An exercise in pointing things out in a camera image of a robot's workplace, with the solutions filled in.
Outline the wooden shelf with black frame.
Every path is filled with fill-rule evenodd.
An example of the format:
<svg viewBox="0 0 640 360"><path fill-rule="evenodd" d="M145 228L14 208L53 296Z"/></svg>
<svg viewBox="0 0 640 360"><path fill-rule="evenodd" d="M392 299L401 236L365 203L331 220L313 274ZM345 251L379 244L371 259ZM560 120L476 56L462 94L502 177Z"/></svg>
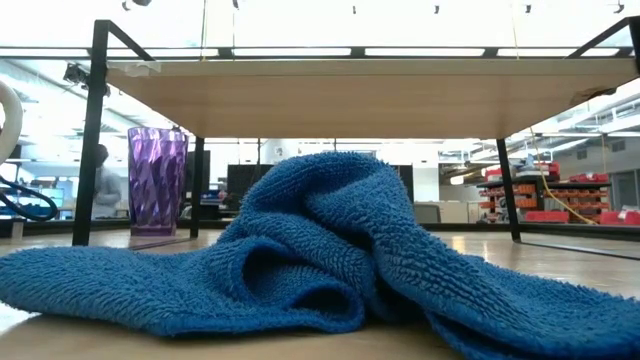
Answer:
<svg viewBox="0 0 640 360"><path fill-rule="evenodd" d="M103 98L114 82L198 142L208 137L489 138L512 185L509 135L640 76L640 16L625 18L634 57L158 62L110 20L94 24L72 242L91 232Z"/></svg>

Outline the purple faceted plastic tumbler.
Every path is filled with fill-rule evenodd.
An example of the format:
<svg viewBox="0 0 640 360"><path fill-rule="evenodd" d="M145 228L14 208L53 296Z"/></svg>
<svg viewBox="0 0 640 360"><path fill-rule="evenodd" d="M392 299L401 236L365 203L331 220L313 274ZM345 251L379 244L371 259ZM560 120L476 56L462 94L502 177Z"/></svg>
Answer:
<svg viewBox="0 0 640 360"><path fill-rule="evenodd" d="M188 136L176 129L128 130L129 217L133 236L173 236L180 214Z"/></svg>

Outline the blue terry cloth towel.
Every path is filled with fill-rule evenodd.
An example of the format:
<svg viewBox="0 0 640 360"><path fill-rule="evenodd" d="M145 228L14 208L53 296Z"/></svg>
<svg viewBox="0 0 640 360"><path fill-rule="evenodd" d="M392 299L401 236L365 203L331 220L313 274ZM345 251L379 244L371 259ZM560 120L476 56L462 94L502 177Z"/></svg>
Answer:
<svg viewBox="0 0 640 360"><path fill-rule="evenodd" d="M389 165L279 163L192 252L50 247L0 257L0 301L156 336L429 322L470 360L640 360L640 300L461 254L420 226Z"/></svg>

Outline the black computer monitor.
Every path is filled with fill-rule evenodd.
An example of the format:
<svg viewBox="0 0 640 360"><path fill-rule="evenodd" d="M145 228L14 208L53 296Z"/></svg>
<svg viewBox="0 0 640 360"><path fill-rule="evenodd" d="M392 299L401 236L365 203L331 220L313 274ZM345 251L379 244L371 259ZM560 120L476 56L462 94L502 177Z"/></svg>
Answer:
<svg viewBox="0 0 640 360"><path fill-rule="evenodd" d="M270 169L270 164L229 165L227 167L227 206L238 210L249 189Z"/></svg>

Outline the person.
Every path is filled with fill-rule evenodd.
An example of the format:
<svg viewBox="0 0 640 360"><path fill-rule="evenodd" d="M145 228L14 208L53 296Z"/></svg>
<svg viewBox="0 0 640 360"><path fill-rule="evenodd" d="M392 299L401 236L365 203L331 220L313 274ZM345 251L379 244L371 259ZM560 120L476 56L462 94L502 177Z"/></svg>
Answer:
<svg viewBox="0 0 640 360"><path fill-rule="evenodd" d="M92 218L113 218L117 213L117 205L122 200L119 177L105 167L109 153L107 148L99 144L96 154L96 176Z"/></svg>

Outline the shelving with red bins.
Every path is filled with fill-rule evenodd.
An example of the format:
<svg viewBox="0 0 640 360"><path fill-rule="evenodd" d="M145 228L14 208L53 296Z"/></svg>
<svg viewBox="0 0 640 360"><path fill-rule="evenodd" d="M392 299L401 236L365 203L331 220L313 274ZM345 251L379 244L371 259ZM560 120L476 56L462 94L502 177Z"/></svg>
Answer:
<svg viewBox="0 0 640 360"><path fill-rule="evenodd" d="M557 162L511 168L520 223L640 226L640 192L634 178L583 172L565 179Z"/></svg>

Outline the black table rig frame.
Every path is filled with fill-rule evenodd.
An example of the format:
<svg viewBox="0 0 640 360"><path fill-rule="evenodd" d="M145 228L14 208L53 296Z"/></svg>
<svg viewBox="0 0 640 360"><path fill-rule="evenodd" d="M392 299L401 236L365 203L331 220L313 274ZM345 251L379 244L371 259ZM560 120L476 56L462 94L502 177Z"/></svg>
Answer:
<svg viewBox="0 0 640 360"><path fill-rule="evenodd" d="M21 219L0 220L0 238L11 237L14 225L22 225L23 234L46 235L71 233L72 220L56 220L48 222L24 222ZM428 223L423 227L430 232L509 232L508 224L469 224L469 223ZM521 233L553 234L569 237L603 238L640 242L640 226L630 225L585 225L585 224L550 224L522 223Z"/></svg>

